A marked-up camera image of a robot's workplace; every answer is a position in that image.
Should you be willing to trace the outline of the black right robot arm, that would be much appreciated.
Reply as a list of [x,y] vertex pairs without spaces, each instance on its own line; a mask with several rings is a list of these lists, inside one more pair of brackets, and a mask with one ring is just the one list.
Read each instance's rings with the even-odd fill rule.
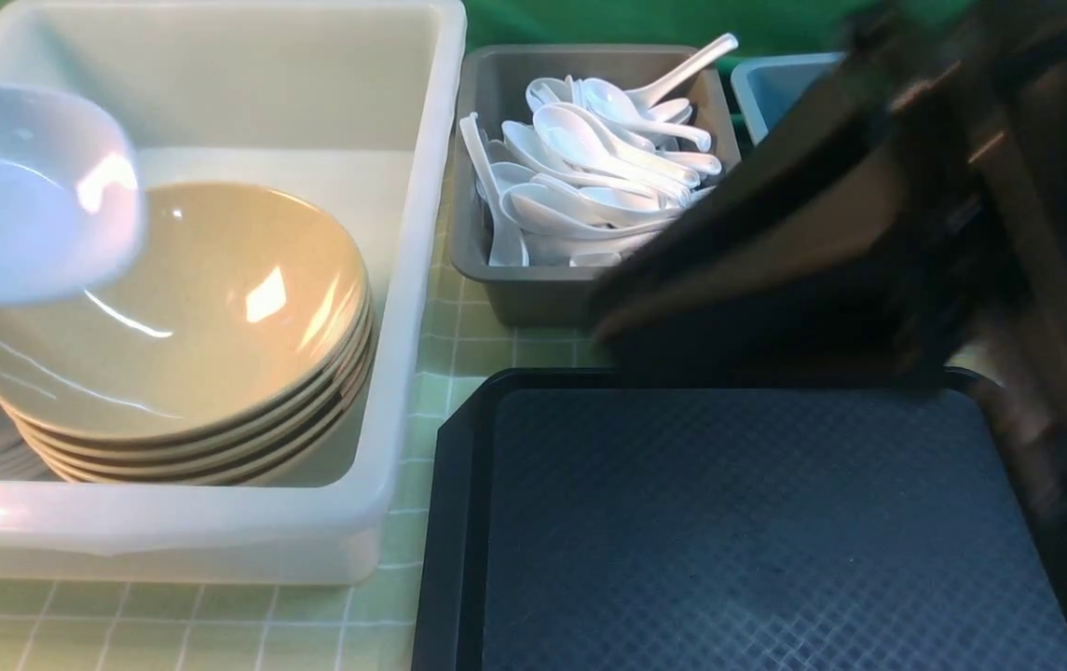
[[619,368],[934,387],[978,344],[1029,510],[1067,529],[1067,1],[879,1],[749,157],[587,306]]

